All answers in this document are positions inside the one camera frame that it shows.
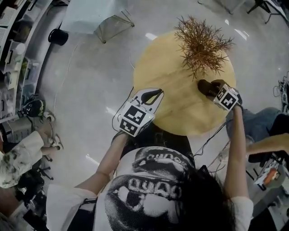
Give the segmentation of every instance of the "dark hair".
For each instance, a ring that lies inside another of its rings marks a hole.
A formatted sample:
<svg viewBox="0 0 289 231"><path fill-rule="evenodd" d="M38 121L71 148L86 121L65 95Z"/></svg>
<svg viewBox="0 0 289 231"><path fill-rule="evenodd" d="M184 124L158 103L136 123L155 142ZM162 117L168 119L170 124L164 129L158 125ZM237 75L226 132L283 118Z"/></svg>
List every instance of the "dark hair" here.
<svg viewBox="0 0 289 231"><path fill-rule="evenodd" d="M185 214L179 222L184 230L235 230L233 203L218 179L205 168L193 171L183 182Z"/></svg>

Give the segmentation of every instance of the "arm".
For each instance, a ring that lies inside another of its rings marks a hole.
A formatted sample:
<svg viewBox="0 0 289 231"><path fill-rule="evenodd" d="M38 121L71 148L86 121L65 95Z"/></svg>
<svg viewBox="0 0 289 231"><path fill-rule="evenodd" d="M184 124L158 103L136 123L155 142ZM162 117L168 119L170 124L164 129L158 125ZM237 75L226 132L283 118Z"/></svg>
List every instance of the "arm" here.
<svg viewBox="0 0 289 231"><path fill-rule="evenodd" d="M86 189L97 195L110 181L109 174L117 168L127 138L127 134L118 135L101 160L96 173L76 186L76 188Z"/></svg>
<svg viewBox="0 0 289 231"><path fill-rule="evenodd" d="M258 154L262 152L286 151L289 153L289 134L274 135L247 147L247 154Z"/></svg>
<svg viewBox="0 0 289 231"><path fill-rule="evenodd" d="M229 197L249 197L246 179L246 140L242 109L233 108L233 135L231 139L225 191Z"/></svg>

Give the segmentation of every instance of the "black cup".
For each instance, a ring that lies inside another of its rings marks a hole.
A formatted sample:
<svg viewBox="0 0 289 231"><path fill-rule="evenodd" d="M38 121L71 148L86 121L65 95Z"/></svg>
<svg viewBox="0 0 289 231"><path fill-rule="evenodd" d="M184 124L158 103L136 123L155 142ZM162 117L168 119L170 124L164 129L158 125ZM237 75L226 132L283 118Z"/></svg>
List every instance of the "black cup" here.
<svg viewBox="0 0 289 231"><path fill-rule="evenodd" d="M68 33L60 29L54 29L48 36L48 41L57 45L64 45L68 40Z"/></svg>

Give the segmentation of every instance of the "patterned sleeve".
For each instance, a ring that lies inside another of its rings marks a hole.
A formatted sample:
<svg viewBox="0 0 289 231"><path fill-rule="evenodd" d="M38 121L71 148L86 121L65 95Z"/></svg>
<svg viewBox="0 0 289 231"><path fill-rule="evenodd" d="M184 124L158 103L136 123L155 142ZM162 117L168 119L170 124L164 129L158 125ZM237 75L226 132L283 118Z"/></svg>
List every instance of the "patterned sleeve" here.
<svg viewBox="0 0 289 231"><path fill-rule="evenodd" d="M234 204L236 231L247 231L253 214L253 202L247 197L233 197L231 200Z"/></svg>
<svg viewBox="0 0 289 231"><path fill-rule="evenodd" d="M18 184L22 174L42 158L43 140L37 131L17 144L9 153L0 154L0 187L10 188Z"/></svg>

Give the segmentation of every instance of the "desk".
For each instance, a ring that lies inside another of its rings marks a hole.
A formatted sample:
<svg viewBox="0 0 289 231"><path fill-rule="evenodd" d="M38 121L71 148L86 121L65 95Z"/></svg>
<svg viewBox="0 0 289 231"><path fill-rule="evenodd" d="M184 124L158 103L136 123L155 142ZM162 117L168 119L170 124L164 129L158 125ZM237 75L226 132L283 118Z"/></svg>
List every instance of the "desk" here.
<svg viewBox="0 0 289 231"><path fill-rule="evenodd" d="M197 89L191 71L182 67L180 41L174 32L154 39L135 65L135 92L144 88L161 88L164 98L158 107L154 123L163 130L177 134L203 134L221 124L227 112L218 108ZM206 71L206 80L223 79L236 86L233 66L227 58L223 72Z"/></svg>

